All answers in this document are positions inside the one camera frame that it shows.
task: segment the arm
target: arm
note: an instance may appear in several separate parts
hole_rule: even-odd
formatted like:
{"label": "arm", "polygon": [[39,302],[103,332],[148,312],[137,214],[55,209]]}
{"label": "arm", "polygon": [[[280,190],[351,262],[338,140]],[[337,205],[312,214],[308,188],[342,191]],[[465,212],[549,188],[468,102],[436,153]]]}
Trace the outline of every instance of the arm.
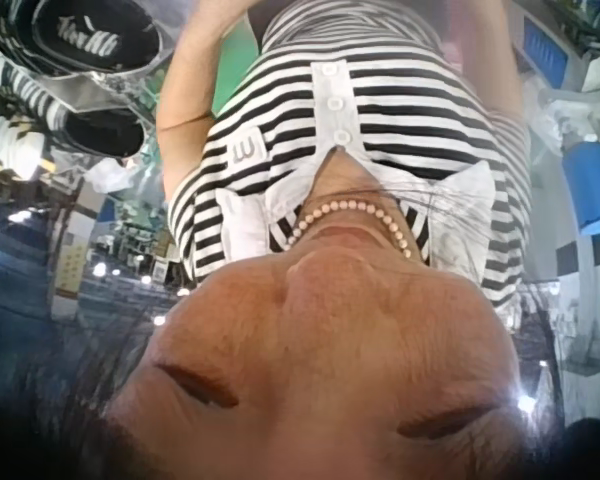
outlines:
{"label": "arm", "polygon": [[156,121],[168,202],[202,161],[214,124],[211,106],[223,35],[257,1],[200,0],[178,42]]}
{"label": "arm", "polygon": [[518,74],[505,3],[464,0],[460,44],[465,74],[487,108],[522,119],[522,83]]}

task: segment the eyelid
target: eyelid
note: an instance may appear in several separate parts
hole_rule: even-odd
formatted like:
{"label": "eyelid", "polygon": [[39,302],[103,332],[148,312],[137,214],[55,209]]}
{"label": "eyelid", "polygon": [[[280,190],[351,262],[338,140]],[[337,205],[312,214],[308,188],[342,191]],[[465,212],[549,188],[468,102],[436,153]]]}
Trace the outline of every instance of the eyelid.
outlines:
{"label": "eyelid", "polygon": [[398,433],[413,440],[440,440],[461,432],[496,408],[498,407],[472,407],[443,413],[425,420],[403,423],[398,427]]}
{"label": "eyelid", "polygon": [[240,403],[233,392],[215,380],[180,367],[160,365],[157,368],[167,374],[187,395],[204,405],[231,409]]}

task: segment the black and white striped shirt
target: black and white striped shirt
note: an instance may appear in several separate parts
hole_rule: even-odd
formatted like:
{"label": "black and white striped shirt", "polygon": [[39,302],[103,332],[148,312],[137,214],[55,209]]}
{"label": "black and white striped shirt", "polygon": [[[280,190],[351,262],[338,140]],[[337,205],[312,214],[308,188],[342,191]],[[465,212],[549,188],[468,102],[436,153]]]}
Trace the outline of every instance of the black and white striped shirt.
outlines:
{"label": "black and white striped shirt", "polygon": [[519,325],[528,131],[484,108],[420,17],[382,0],[300,1],[271,23],[170,205],[188,274],[281,252],[335,145],[400,192],[430,265],[472,278]]}

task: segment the pearl necklace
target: pearl necklace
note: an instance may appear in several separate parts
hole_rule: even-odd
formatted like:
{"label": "pearl necklace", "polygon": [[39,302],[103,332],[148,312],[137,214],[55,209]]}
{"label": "pearl necklace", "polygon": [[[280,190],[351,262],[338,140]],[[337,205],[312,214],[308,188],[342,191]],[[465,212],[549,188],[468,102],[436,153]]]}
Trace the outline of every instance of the pearl necklace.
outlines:
{"label": "pearl necklace", "polygon": [[307,233],[307,231],[311,228],[311,225],[313,225],[319,219],[339,210],[358,210],[374,216],[380,220],[387,227],[387,229],[389,229],[392,237],[396,240],[398,249],[402,252],[405,258],[411,258],[409,242],[407,242],[405,234],[400,231],[400,227],[393,220],[391,215],[385,213],[384,210],[376,207],[375,205],[366,202],[358,202],[357,200],[342,200],[340,202],[333,201],[330,203],[325,203],[322,207],[314,210],[313,213],[307,215],[304,217],[304,220],[301,220],[300,223],[298,223],[298,227],[293,230],[293,236],[287,241],[285,250],[290,250],[291,247],[298,243],[304,234]]}

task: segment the white button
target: white button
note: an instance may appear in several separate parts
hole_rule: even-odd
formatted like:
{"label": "white button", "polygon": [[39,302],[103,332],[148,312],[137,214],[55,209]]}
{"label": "white button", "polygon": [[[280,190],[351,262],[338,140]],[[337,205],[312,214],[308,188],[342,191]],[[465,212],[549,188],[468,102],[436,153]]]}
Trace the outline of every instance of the white button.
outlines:
{"label": "white button", "polygon": [[348,145],[351,143],[351,134],[344,130],[338,130],[334,135],[334,139],[338,145]]}
{"label": "white button", "polygon": [[324,73],[327,77],[333,77],[338,73],[338,65],[335,63],[325,63],[322,66],[322,73]]}
{"label": "white button", "polygon": [[340,110],[342,110],[344,108],[344,100],[342,100],[341,98],[338,98],[338,97],[331,97],[327,101],[327,106],[329,107],[329,110],[331,110],[332,112],[339,112]]}

